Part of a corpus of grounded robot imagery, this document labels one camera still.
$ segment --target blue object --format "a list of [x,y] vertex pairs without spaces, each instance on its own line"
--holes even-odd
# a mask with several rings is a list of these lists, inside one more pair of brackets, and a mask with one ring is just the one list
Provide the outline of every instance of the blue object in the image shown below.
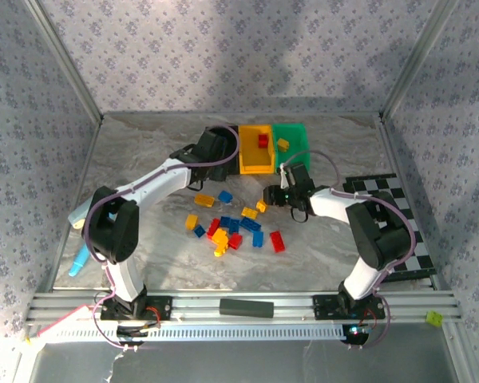
[[231,217],[220,217],[220,227],[229,228],[229,223],[231,222]]
[[252,245],[254,247],[263,247],[264,233],[262,231],[254,231],[254,239]]
[[261,225],[259,225],[256,221],[254,221],[253,219],[250,219],[248,217],[244,217],[241,220],[241,222],[239,222],[239,225],[241,227],[247,229],[251,233],[253,233],[254,231],[261,230]]
[[204,228],[200,225],[197,225],[197,227],[195,229],[193,229],[193,232],[195,233],[195,235],[197,237],[202,237],[204,234],[206,234],[206,231],[204,230]]
[[223,203],[229,203],[232,201],[232,194],[223,190],[218,195],[218,200]]
[[231,218],[231,222],[229,222],[229,234],[234,234],[239,232],[240,232],[240,220]]
[[87,259],[89,259],[89,255],[90,255],[89,249],[87,248],[85,244],[83,244],[80,251],[78,251],[77,257],[74,259],[71,270],[69,270],[70,277],[75,277],[78,274],[78,272],[81,270],[81,268],[85,266]]

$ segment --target light blue marker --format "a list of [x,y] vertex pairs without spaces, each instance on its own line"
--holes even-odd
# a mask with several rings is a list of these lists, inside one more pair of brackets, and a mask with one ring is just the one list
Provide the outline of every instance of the light blue marker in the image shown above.
[[77,257],[74,259],[71,270],[69,271],[70,277],[75,277],[78,274],[78,272],[87,262],[87,259],[89,259],[89,255],[90,255],[89,249],[87,248],[85,244],[83,244],[80,251],[78,251]]

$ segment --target checkerboard pattern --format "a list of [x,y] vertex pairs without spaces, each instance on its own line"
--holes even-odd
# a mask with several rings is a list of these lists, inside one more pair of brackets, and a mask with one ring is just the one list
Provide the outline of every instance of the checkerboard pattern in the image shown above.
[[395,267],[395,272],[385,279],[387,282],[426,278],[437,273],[431,262],[430,253],[422,239],[421,232],[415,222],[414,213],[410,209],[405,193],[395,174],[348,177],[343,187],[344,191],[349,193],[371,194],[373,192],[389,192],[394,197],[399,210],[410,221],[414,229],[417,240],[415,253],[405,263]]

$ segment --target yellow bin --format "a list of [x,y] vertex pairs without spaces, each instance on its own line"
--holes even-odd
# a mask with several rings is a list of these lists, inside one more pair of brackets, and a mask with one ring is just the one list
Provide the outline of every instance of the yellow bin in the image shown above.
[[[240,125],[239,133],[239,173],[275,173],[275,146],[271,125]],[[259,147],[259,134],[268,136],[268,147]]]

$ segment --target mounting plate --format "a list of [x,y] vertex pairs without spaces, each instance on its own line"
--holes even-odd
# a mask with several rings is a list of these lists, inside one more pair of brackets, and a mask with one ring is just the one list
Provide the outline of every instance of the mounting plate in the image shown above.
[[[170,314],[172,313],[172,297],[148,295],[145,297],[145,307],[154,307],[160,313],[161,321],[169,321]],[[101,310],[102,321],[127,321],[131,320],[131,315],[125,313],[125,310],[118,302],[113,299],[107,299],[103,303],[103,309]],[[135,320],[152,321],[156,320],[156,315],[149,310],[143,310],[139,318]]]
[[380,298],[370,296],[362,300],[362,304],[350,310],[350,313],[343,312],[338,302],[338,295],[314,295],[312,297],[312,304],[314,307],[314,316],[316,321],[324,320],[346,320],[364,318],[364,313],[367,309],[372,310],[377,319],[385,318],[385,310],[383,309],[383,302]]

